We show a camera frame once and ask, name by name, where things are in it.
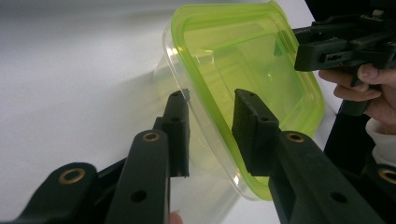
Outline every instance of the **plastic container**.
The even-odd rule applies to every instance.
[[[271,200],[268,177],[253,177],[233,138],[234,90],[253,91],[282,131],[312,136],[324,115],[312,73],[294,70],[298,42],[275,2],[180,7],[163,33],[154,83],[165,100],[181,89],[191,111],[191,161],[225,171],[248,199]]]

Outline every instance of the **container lid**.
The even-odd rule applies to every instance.
[[[243,182],[255,194],[248,198],[271,200],[268,177],[248,173],[233,138],[234,91],[259,95],[282,131],[312,136],[324,115],[315,77],[293,68],[298,42],[284,12],[275,2],[186,5],[170,30],[167,61],[179,87],[189,91],[207,143],[242,194]]]

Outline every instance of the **black plastic bracket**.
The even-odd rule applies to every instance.
[[[367,165],[358,190],[387,223],[395,222],[396,168],[385,164]]]
[[[260,97],[235,90],[233,137],[252,175],[270,174],[278,134],[279,121]]]
[[[67,164],[42,183],[8,223],[169,223],[171,176],[189,176],[189,110],[181,91],[169,96],[153,130],[139,133],[126,159],[97,173]]]
[[[278,130],[254,92],[235,91],[233,135],[247,170],[270,176],[281,223],[384,223],[310,137]]]

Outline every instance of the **finger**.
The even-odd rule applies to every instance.
[[[396,127],[395,111],[384,97],[378,97],[370,102],[364,113],[378,120],[386,127]]]
[[[183,220],[178,212],[172,212],[169,215],[170,224],[183,224]]]
[[[364,64],[359,68],[358,76],[360,80],[368,84],[385,84],[396,88],[396,68],[377,69]]]
[[[347,72],[339,70],[320,70],[318,74],[324,80],[330,81],[347,89],[351,89],[354,91],[367,91],[369,89],[369,85],[366,83],[362,83],[359,86],[351,87],[350,83],[352,82],[352,75]]]
[[[344,100],[361,102],[378,98],[382,95],[382,92],[372,89],[367,91],[354,91],[350,88],[338,85],[334,89],[334,95]]]
[[[384,92],[383,97],[389,103],[389,106],[396,111],[396,89],[387,85],[381,85],[381,91]]]

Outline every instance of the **brass insert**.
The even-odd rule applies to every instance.
[[[389,183],[396,184],[396,172],[388,169],[379,169],[379,176],[388,181]]]
[[[70,170],[64,171],[60,176],[59,176],[59,183],[69,185],[69,184],[74,184],[77,183],[80,179],[82,179],[85,175],[85,170],[82,168],[73,168]]]
[[[155,142],[160,139],[160,135],[158,133],[146,133],[143,135],[143,140],[146,142]]]
[[[305,141],[304,137],[300,135],[299,133],[289,133],[286,136],[290,141],[296,142],[296,143],[302,143]]]

